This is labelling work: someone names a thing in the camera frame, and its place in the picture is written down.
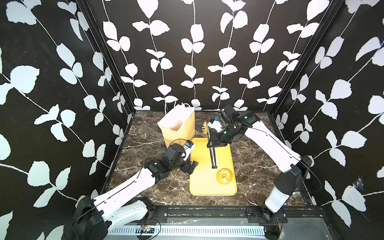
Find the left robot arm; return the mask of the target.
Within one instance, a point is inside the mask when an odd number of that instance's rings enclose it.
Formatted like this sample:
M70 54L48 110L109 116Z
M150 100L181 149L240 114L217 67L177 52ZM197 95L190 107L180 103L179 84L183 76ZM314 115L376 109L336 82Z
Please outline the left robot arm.
M189 140L184 145L173 143L163 155L146 162L138 173L119 186L95 198L82 198L72 222L64 228L63 238L103 240L112 230L143 219L154 209L152 202L148 198L139 198L132 204L128 202L167 178L172 171L181 170L191 175L198 165L189 160L194 148Z

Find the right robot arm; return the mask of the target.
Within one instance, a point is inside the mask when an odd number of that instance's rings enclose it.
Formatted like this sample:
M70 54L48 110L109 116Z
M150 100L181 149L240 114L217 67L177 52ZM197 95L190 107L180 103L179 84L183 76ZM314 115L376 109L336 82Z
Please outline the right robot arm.
M274 188L262 204L263 215L272 219L304 182L312 159L291 150L252 111L240 114L227 105L219 115L203 124L208 136L208 148L225 147L236 136L244 135L255 142L282 171L274 180Z

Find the brown paper bag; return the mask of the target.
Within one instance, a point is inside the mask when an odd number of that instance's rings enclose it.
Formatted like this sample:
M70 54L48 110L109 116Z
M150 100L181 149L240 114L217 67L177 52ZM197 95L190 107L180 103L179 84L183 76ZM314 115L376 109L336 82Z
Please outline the brown paper bag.
M176 139L191 140L195 136L195 108L189 104L176 105L157 124L167 148Z

